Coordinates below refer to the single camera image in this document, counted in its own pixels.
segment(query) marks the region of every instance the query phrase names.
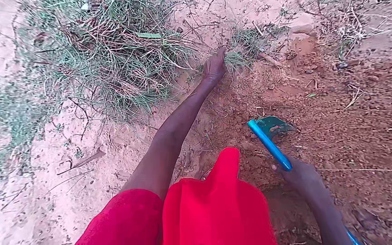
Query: left arm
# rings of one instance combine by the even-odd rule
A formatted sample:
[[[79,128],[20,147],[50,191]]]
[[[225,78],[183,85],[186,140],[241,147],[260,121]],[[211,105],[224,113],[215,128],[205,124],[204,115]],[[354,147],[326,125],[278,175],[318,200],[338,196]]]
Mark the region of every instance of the left arm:
[[[206,97],[225,74],[224,55],[225,48],[221,48],[204,64],[202,81],[160,127],[121,191],[144,189],[166,198],[182,143]]]

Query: red dress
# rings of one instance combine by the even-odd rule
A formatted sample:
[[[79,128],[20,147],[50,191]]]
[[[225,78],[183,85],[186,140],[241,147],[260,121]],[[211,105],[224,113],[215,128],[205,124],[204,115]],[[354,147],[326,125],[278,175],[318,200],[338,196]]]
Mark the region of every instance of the red dress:
[[[239,158],[225,148],[206,180],[180,180],[164,204],[147,190],[119,193],[76,245],[275,245],[264,195],[237,179]]]

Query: person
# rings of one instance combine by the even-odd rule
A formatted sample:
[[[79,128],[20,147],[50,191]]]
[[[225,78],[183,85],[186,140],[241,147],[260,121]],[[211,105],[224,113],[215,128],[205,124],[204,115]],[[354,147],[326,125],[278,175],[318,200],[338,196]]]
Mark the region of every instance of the person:
[[[88,225],[77,245],[275,245],[264,195],[237,178],[239,151],[227,147],[204,181],[170,186],[182,143],[205,98],[225,74],[225,48],[203,66],[196,89],[167,118],[120,193]],[[278,172],[307,203],[324,245],[351,244],[330,191],[311,164],[289,158]]]

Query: right hand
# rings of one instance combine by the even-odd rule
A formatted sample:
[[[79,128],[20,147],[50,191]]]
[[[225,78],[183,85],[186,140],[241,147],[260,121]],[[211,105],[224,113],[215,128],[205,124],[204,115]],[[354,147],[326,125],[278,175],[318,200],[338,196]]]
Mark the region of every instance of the right hand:
[[[214,82],[217,84],[226,72],[225,66],[225,51],[226,47],[220,48],[216,54],[213,54],[206,62],[203,64],[203,74],[202,79]]]
[[[316,199],[330,195],[329,190],[323,184],[319,173],[315,170],[314,165],[304,163],[298,159],[288,157],[293,169],[289,172],[277,167],[277,172],[303,197],[306,199]]]

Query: dirt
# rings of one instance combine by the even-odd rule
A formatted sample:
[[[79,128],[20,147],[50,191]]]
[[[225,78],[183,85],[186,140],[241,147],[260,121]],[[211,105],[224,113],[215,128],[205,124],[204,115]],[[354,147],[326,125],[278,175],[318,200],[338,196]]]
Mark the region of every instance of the dirt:
[[[0,9],[0,31],[12,36],[15,4]],[[172,24],[190,31],[201,41],[202,58],[227,41],[230,27],[252,27],[252,21],[275,20],[282,7],[294,3],[199,2],[177,6]],[[301,197],[271,170],[275,160],[248,129],[248,120],[274,115],[298,131],[275,138],[286,155],[313,163],[334,194],[346,227],[367,244],[392,244],[392,172],[336,171],[336,169],[392,169],[392,39],[375,36],[355,49],[345,68],[333,50],[317,47],[319,18],[297,14],[289,26],[288,40],[275,58],[282,67],[259,60],[252,70],[227,74],[204,103],[177,161],[172,182],[208,171],[224,147],[240,149],[239,177],[260,188],[268,199],[278,242],[319,244],[319,230]],[[210,24],[193,30],[195,26]],[[0,74],[15,70],[10,40],[0,35]],[[198,84],[185,71],[177,85],[186,95]],[[362,95],[347,107],[358,89]],[[93,122],[81,140],[85,120],[67,101],[53,124],[34,141],[31,165],[34,175],[9,175],[0,186],[1,244],[74,244],[90,220],[123,186],[155,135],[156,129],[179,102],[152,108],[149,126],[102,125]],[[105,153],[84,166],[68,170],[78,149],[89,156],[99,148]]]

